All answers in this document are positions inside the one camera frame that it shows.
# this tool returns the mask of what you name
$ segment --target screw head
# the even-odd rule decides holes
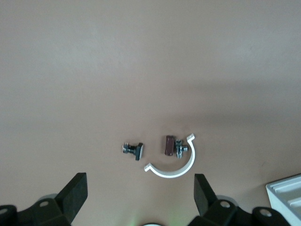
[[[40,207],[48,206],[48,204],[49,204],[48,201],[41,202]]]
[[[6,208],[5,209],[1,209],[0,210],[0,215],[6,213],[7,211],[8,211],[8,209],[6,209]]]
[[[271,212],[268,211],[268,210],[266,210],[266,209],[261,209],[259,212],[260,212],[262,215],[264,215],[265,217],[271,217],[271,216],[272,216]]]
[[[230,208],[230,206],[231,206],[231,205],[230,205],[228,202],[226,202],[226,201],[221,201],[220,204],[221,204],[221,206],[224,207],[224,208]]]

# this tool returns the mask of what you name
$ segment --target metal bracket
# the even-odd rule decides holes
[[[181,159],[183,157],[183,152],[187,152],[188,151],[188,147],[187,146],[182,146],[183,141],[182,140],[176,140],[175,141],[175,148],[177,151],[177,158]]]
[[[187,137],[187,143],[191,147],[191,156],[190,156],[189,161],[182,168],[180,168],[176,171],[162,171],[162,170],[159,170],[156,167],[154,167],[151,163],[149,163],[144,167],[144,171],[147,172],[147,171],[151,170],[154,174],[156,174],[162,178],[177,178],[177,177],[182,176],[183,174],[185,174],[186,172],[188,172],[190,170],[190,168],[192,167],[192,165],[194,163],[195,157],[196,157],[196,153],[195,153],[194,146],[192,143],[194,138],[195,138],[195,136],[193,133]]]

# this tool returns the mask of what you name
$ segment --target screw hole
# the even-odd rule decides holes
[[[1,209],[0,210],[0,215],[6,213],[7,211],[8,211],[8,209]]]
[[[48,204],[49,204],[48,201],[41,202],[40,207],[48,206]]]

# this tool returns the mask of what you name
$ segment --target white object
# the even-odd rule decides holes
[[[301,225],[301,174],[266,185],[271,207],[291,226]]]
[[[151,163],[149,163],[144,167],[145,172],[147,172],[148,170],[151,170],[151,171],[153,171],[154,174],[156,174],[162,178],[177,178],[177,177],[185,174],[187,171],[190,170],[190,168],[192,167],[194,160],[196,158],[196,152],[194,150],[194,146],[192,143],[194,138],[195,137],[194,137],[193,133],[187,137],[187,142],[191,147],[191,156],[185,166],[183,166],[182,168],[180,168],[176,171],[161,171],[161,170],[157,169],[156,167],[154,167]]]

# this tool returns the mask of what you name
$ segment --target black plastic part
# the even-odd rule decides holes
[[[9,226],[16,223],[17,209],[13,205],[0,206],[0,226]]]
[[[221,203],[223,201],[228,203],[230,206],[222,207]],[[217,200],[210,206],[209,210],[203,215],[203,217],[217,225],[227,226],[235,215],[236,210],[236,206],[230,201]]]
[[[71,223],[88,197],[87,175],[78,173],[55,197],[61,212]]]
[[[217,201],[217,197],[204,174],[194,176],[194,201],[200,216],[203,216],[209,207]]]
[[[250,214],[228,200],[218,200],[203,174],[195,174],[194,200],[200,216],[188,226],[289,226],[285,218],[271,208],[257,207]],[[263,215],[262,209],[268,210],[270,216]]]
[[[39,200],[18,213],[13,205],[0,206],[0,211],[6,209],[0,226],[70,226],[87,194],[87,175],[78,173],[54,199]]]
[[[260,210],[268,210],[271,213],[270,217],[264,216],[260,213]],[[279,226],[290,226],[286,219],[276,210],[268,207],[256,207],[252,211],[253,216],[263,225],[279,225]]]

